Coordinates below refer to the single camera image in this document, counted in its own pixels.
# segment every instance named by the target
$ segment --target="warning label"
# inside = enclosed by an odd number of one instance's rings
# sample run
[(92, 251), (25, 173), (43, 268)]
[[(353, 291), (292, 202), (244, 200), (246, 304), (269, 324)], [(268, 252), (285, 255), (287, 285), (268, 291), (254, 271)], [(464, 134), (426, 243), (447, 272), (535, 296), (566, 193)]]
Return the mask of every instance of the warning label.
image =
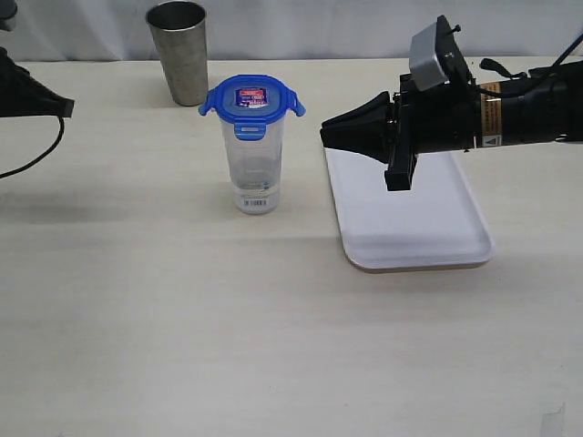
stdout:
[[(480, 85), (488, 91), (500, 92), (500, 83)], [(502, 99), (482, 95), (482, 147), (502, 146)]]

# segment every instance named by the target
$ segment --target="white tray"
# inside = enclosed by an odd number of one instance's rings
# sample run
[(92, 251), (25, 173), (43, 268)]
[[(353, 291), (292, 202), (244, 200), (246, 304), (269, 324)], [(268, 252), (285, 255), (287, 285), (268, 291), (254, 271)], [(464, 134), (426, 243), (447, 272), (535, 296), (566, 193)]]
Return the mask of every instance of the white tray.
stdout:
[(361, 269), (474, 267), (494, 243), (450, 152), (419, 157), (411, 191), (389, 192), (386, 165), (326, 149), (344, 252)]

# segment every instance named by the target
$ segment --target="plastic container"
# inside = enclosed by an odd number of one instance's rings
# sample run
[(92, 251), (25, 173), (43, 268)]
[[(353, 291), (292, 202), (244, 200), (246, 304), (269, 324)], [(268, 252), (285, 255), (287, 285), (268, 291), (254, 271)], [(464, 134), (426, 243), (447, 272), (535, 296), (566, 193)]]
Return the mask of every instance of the plastic container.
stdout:
[(280, 201), (285, 115), (291, 109), (301, 117), (305, 108), (274, 77), (238, 75), (211, 89), (199, 113), (212, 109), (220, 118), (237, 208), (247, 214), (273, 211)]

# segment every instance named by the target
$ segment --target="white curtain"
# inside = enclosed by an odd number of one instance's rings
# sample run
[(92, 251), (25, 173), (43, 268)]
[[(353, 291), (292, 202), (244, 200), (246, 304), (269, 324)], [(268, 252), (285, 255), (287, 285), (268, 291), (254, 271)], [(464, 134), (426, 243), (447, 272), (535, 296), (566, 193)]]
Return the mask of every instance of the white curtain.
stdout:
[[(15, 60), (156, 58), (146, 11), (157, 0), (17, 0)], [(557, 56), (583, 31), (583, 0), (199, 0), (213, 59), (407, 56), (445, 14), (467, 56)]]

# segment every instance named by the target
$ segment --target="stainless steel tumbler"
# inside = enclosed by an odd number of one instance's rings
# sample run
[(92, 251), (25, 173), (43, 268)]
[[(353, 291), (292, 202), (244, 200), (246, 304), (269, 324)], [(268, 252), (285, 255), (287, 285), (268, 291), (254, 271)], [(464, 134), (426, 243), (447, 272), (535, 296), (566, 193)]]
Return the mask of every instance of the stainless steel tumbler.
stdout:
[(206, 16), (187, 0), (156, 5), (146, 14), (170, 94), (184, 107), (204, 102), (209, 92)]

